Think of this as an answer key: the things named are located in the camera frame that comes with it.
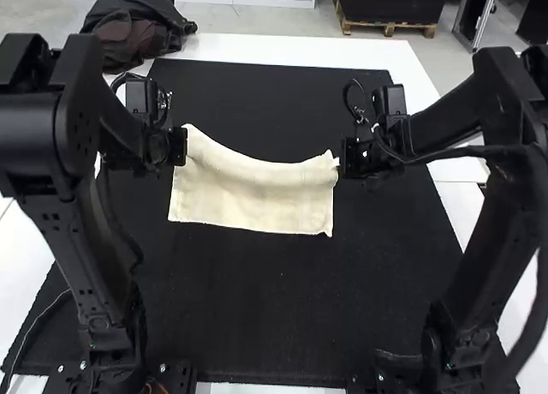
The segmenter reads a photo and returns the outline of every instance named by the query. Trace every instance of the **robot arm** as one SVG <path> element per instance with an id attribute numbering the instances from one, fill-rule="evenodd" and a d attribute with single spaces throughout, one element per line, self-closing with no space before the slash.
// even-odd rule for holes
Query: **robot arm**
<path id="1" fill-rule="evenodd" d="M 0 190 L 51 247 L 78 307 L 88 370 L 114 392 L 140 392 L 145 310 L 116 251 L 93 166 L 97 152 L 117 168 L 184 165 L 186 130 L 161 127 L 149 80 L 128 81 L 131 93 L 144 94 L 131 112 L 120 103 L 93 36 L 72 35 L 62 51 L 50 51 L 38 35 L 10 34 L 0 59 Z"/>
<path id="2" fill-rule="evenodd" d="M 348 101 L 349 89 L 360 85 L 345 88 L 356 131 L 342 144 L 343 177 L 384 179 L 410 165 L 464 156 L 485 158 L 491 170 L 463 260 L 426 319 L 421 367 L 416 359 L 378 352 L 379 392 L 398 385 L 419 392 L 468 392 L 478 385 L 506 392 L 539 342 L 548 318 L 547 79 L 548 47 L 532 47 L 521 58 L 510 48 L 493 48 L 474 55 L 466 81 L 413 116 L 401 85 L 377 90 L 371 101 L 362 93 L 360 104 L 375 113 L 370 119 Z M 448 148 L 479 131 L 485 147 Z M 498 321 L 538 249 L 533 308 L 506 363 L 489 375 L 485 363 L 498 344 Z M 407 381 L 398 381 L 402 369 L 409 371 Z"/>

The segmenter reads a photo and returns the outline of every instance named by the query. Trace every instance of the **metal bracket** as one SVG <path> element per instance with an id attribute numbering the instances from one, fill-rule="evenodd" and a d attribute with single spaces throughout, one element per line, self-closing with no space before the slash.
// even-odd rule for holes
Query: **metal bracket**
<path id="1" fill-rule="evenodd" d="M 51 370 L 43 393 L 112 394 L 110 387 L 102 384 L 98 374 L 92 374 L 92 371 L 93 368 L 89 367 L 86 361 L 71 361 L 59 364 Z M 179 360 L 153 363 L 148 375 L 150 376 L 148 379 L 150 386 L 160 383 L 169 394 L 194 394 L 196 392 L 197 372 L 190 364 L 190 361 Z"/>

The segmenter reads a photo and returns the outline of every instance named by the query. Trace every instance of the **black cloth pile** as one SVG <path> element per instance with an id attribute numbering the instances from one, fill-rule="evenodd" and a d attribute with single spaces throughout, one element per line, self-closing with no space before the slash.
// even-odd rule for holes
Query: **black cloth pile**
<path id="1" fill-rule="evenodd" d="M 117 74 L 146 58 L 179 51 L 198 26 L 176 10 L 175 0 L 98 0 L 81 33 L 94 33 L 104 49 L 103 70 Z"/>

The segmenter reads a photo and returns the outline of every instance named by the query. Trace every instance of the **metal stand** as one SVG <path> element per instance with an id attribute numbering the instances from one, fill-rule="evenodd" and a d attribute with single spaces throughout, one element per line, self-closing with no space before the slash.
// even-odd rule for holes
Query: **metal stand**
<path id="1" fill-rule="evenodd" d="M 468 51 L 476 52 L 480 47 L 485 25 L 496 0 L 461 0 L 459 11 L 455 18 L 453 34 Z"/>

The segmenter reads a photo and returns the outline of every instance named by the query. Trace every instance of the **cable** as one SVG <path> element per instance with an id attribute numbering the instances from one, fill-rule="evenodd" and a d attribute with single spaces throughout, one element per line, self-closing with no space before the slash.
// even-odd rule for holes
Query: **cable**
<path id="1" fill-rule="evenodd" d="M 376 122 L 371 127 L 372 135 L 375 139 L 375 142 L 386 154 L 392 158 L 398 160 L 404 165 L 417 165 L 417 164 L 427 164 L 435 160 L 442 160 L 447 158 L 459 158 L 459 157 L 479 157 L 479 158 L 489 158 L 495 155 L 510 155 L 510 154 L 520 154 L 523 153 L 524 146 L 515 145 L 515 146 L 465 146 L 450 148 L 446 150 L 440 150 L 437 152 L 429 152 L 423 156 L 406 158 L 401 154 L 395 152 L 391 147 L 389 147 L 386 142 L 383 140 L 383 137 L 380 135 L 380 127 Z"/>
<path id="2" fill-rule="evenodd" d="M 92 369 L 89 377 L 89 392 L 87 394 L 93 394 L 93 388 L 95 388 L 95 370 Z"/>
<path id="3" fill-rule="evenodd" d="M 128 231 L 126 231 L 123 226 L 118 221 L 118 218 L 116 216 L 116 212 L 114 210 L 114 207 L 112 205 L 112 192 L 111 192 L 111 185 L 110 185 L 110 171 L 107 164 L 103 164 L 101 167 L 101 170 L 103 171 L 103 189 L 104 195 L 101 196 L 101 200 L 103 202 L 104 209 L 106 211 L 106 214 L 108 215 L 108 220 L 111 225 L 112 231 L 120 236 L 122 240 L 126 243 L 128 248 L 131 250 L 131 252 L 134 254 L 135 261 L 134 263 L 129 267 L 129 272 L 131 274 L 134 273 L 135 269 L 140 266 L 145 261 L 145 254 L 143 253 L 142 248 L 140 247 L 137 240 L 134 239 L 134 237 L 129 234 Z"/>
<path id="4" fill-rule="evenodd" d="M 39 322 L 46 316 L 46 314 L 48 314 L 60 302 L 64 302 L 67 296 L 71 296 L 70 290 L 65 290 L 63 293 L 58 295 L 52 304 L 50 304 L 48 307 L 45 308 L 45 310 L 42 313 L 36 316 L 33 323 L 31 324 L 31 326 L 28 328 L 27 332 L 23 336 L 21 345 L 19 346 L 19 349 L 17 350 L 17 354 L 15 354 L 15 358 L 13 362 L 11 363 L 11 368 L 9 369 L 9 372 L 3 376 L 2 384 L 0 385 L 0 394 L 7 394 L 9 390 L 9 386 L 11 384 L 11 379 L 13 378 L 13 375 L 14 375 L 14 371 L 19 366 L 19 361 L 21 360 L 21 353 L 25 349 L 28 336 L 30 335 L 31 332 L 33 332 L 34 327 L 36 327 L 39 324 Z"/>
<path id="5" fill-rule="evenodd" d="M 488 381 L 485 394 L 498 393 L 503 389 L 503 384 L 515 379 L 539 345 L 548 321 L 548 169 L 545 156 L 536 147 L 528 147 L 527 154 L 532 171 L 533 191 L 539 205 L 540 249 L 537 254 L 537 290 L 521 334 L 508 353 L 506 361 L 497 370 L 497 375 L 503 377 L 495 382 Z"/>

